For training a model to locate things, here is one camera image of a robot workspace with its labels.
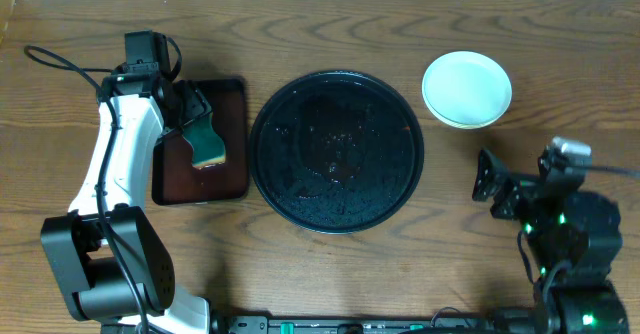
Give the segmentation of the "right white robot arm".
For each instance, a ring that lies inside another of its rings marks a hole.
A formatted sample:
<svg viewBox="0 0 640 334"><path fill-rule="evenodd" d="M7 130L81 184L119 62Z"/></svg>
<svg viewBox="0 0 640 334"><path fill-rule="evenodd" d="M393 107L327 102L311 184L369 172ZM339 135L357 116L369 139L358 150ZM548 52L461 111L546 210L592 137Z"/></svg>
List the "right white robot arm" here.
<svg viewBox="0 0 640 334"><path fill-rule="evenodd" d="M588 146L548 145L536 175L510 171L487 149L478 154L473 200L494 201L493 218L517 221L534 307L497 313L510 333L627 333L628 315L608 276L622 248L618 205L582 185L592 170Z"/></svg>

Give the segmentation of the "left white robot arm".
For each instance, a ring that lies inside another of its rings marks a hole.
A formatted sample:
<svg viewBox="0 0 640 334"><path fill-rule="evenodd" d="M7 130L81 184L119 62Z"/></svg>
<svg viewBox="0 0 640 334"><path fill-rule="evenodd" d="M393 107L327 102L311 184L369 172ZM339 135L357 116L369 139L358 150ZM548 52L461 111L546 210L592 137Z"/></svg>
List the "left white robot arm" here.
<svg viewBox="0 0 640 334"><path fill-rule="evenodd" d="M209 333L209 302L177 284L144 207L157 142L211 107L194 82L158 74L109 76L98 103L84 183L67 214L46 219L40 233L67 310L109 333Z"/></svg>

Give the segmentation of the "yellow plate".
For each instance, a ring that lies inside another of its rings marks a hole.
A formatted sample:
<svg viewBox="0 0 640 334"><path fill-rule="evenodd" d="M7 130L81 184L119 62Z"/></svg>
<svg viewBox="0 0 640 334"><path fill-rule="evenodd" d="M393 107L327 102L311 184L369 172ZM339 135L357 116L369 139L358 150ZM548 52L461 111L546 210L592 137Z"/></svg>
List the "yellow plate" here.
<svg viewBox="0 0 640 334"><path fill-rule="evenodd" d="M494 124L498 118L494 119L494 120L489 120L486 122L482 122L480 124L465 124L465 123L461 123L461 122L457 122L454 120L451 120L449 118L446 117L442 117L442 116L436 116L437 119L441 122L443 122L444 124L450 126L450 127L454 127L457 129L464 129L464 130L474 130L474 129L480 129L480 128L484 128L484 127L488 127L492 124Z"/></svg>

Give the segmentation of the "green yellow sponge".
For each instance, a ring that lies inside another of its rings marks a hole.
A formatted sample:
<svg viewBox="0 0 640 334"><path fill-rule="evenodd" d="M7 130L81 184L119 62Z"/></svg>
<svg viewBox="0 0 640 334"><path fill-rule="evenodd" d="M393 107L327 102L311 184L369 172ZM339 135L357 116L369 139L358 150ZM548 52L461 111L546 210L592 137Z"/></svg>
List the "green yellow sponge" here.
<svg viewBox="0 0 640 334"><path fill-rule="evenodd" d="M212 114L198 118L186 126L182 136L192 148L191 164L196 169L226 162L226 146L212 126Z"/></svg>

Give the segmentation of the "light blue plate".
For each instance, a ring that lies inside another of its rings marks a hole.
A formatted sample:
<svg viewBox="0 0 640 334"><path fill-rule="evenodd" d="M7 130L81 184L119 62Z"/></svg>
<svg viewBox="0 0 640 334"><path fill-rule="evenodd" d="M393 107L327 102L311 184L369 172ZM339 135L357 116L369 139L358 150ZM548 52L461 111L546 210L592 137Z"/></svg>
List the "light blue plate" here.
<svg viewBox="0 0 640 334"><path fill-rule="evenodd" d="M425 105L435 117L465 124L499 120L513 97L506 71L493 59L471 51L450 52L435 59L423 75L421 89Z"/></svg>

